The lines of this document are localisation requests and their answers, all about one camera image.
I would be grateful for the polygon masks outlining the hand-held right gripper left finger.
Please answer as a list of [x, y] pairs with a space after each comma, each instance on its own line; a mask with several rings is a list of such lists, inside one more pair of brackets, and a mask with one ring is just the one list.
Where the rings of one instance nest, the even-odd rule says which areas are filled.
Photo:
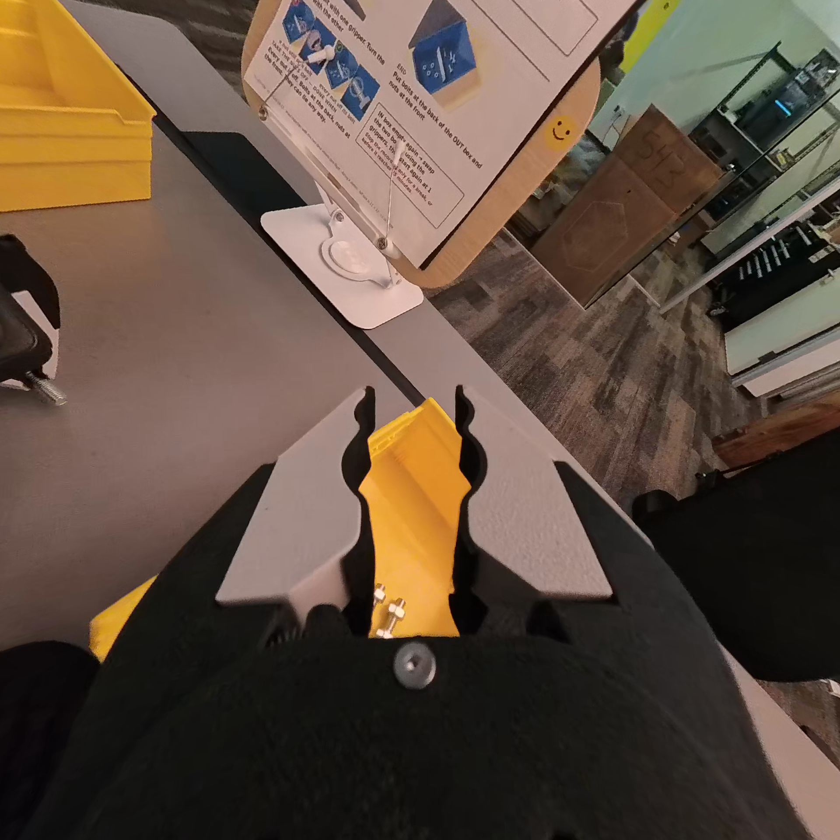
[[315, 606], [371, 630], [375, 546], [361, 483], [371, 470], [375, 389], [353, 392], [277, 459], [216, 593], [221, 606]]

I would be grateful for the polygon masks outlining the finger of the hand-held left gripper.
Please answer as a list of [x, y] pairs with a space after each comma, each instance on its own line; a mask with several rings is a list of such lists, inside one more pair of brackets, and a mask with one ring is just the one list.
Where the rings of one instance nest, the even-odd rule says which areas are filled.
[[1, 385], [26, 386], [25, 375], [56, 378], [60, 305], [45, 292], [1, 293]]

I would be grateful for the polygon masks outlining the black metal shelf rack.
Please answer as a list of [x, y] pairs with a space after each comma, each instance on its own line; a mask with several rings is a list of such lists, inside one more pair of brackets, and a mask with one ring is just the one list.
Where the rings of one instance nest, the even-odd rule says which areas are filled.
[[[698, 122], [689, 138], [720, 170], [702, 208], [713, 227], [728, 220], [764, 189], [803, 160], [838, 129], [838, 58], [820, 50], [794, 66], [777, 43], [747, 75]], [[811, 117], [824, 112], [831, 123], [800, 150], [788, 140]]]

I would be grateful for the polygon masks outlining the yellow undivided bin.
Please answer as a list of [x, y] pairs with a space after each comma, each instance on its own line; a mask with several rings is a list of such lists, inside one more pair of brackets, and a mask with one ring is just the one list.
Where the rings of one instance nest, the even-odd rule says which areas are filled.
[[385, 603], [373, 608], [369, 637], [390, 601], [406, 600], [395, 638], [456, 637], [449, 609], [459, 504], [467, 481], [459, 471], [460, 436], [433, 399], [369, 437], [371, 470], [360, 486], [370, 507], [374, 583]]

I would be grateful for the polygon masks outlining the black chair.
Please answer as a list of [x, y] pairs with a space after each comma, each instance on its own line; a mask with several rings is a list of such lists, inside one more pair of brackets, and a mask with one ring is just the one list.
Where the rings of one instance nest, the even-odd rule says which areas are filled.
[[752, 677], [838, 680], [836, 441], [813, 439], [680, 500], [651, 490], [632, 517]]

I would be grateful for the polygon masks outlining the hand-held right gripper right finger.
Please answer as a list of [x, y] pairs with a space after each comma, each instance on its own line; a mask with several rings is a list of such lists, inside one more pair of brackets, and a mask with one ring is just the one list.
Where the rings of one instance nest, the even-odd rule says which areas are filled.
[[459, 504], [449, 609], [459, 635], [560, 622], [558, 605], [614, 592], [559, 471], [561, 463], [468, 385], [455, 388]]

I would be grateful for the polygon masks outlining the brown cardboard sheet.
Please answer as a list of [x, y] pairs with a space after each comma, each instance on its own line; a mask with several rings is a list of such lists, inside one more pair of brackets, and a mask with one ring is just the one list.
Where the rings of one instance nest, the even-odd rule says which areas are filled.
[[674, 232], [721, 168], [654, 104], [532, 247], [583, 308]]

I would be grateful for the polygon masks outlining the wooden instruction board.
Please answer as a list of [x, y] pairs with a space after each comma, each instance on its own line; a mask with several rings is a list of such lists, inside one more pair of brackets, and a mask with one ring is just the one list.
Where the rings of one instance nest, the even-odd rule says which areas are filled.
[[394, 267], [453, 284], [581, 137], [644, 2], [258, 2], [248, 105]]

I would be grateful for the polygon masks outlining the yellow divided parts bin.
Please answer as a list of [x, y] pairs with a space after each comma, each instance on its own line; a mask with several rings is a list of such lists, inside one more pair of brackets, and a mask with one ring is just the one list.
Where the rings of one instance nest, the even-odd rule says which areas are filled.
[[154, 116], [60, 2], [1, 2], [3, 213], [150, 199]]

